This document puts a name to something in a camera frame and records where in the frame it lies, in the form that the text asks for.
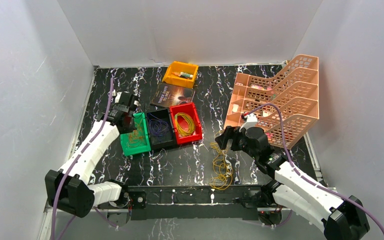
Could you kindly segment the green plastic bin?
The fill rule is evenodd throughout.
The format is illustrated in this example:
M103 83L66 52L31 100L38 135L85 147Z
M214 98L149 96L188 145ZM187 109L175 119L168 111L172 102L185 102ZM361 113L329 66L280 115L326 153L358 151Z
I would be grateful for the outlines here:
M126 157L151 151L146 114L134 113L133 120L136 130L120 135L120 144Z

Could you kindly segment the black plastic bin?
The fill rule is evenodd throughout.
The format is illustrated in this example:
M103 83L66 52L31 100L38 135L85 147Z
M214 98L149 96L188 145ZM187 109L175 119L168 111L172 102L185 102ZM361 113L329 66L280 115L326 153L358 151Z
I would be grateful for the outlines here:
M169 108L145 113L151 150L172 149L177 146L174 124Z

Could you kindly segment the red plastic bin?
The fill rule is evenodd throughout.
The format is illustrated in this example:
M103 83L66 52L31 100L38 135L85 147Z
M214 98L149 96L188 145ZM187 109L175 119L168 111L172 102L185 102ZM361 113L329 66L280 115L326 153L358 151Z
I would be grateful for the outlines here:
M170 106L174 136L178 145L189 144L203 139L201 121L193 102Z

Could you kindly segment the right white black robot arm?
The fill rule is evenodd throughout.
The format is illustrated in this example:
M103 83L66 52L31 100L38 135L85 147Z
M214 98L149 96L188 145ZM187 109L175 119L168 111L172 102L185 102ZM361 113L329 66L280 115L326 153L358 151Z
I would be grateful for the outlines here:
M352 195L346 201L292 166L284 154L269 144L263 129L228 126L215 141L222 150L231 141L232 151L248 154L257 168L271 177L261 187L261 199L266 206L279 204L291 209L315 225L327 240L360 240L370 231L358 198Z

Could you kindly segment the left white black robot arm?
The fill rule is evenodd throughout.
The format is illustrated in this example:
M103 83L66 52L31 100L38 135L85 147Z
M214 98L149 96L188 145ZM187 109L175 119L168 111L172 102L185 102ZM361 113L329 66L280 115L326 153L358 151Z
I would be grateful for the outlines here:
M129 203L127 187L116 180L89 184L90 176L108 147L122 134L136 130L134 112L139 97L118 92L108 111L96 117L92 128L73 156L59 170L45 175L47 201L53 210L85 217L92 208L111 202L117 208Z

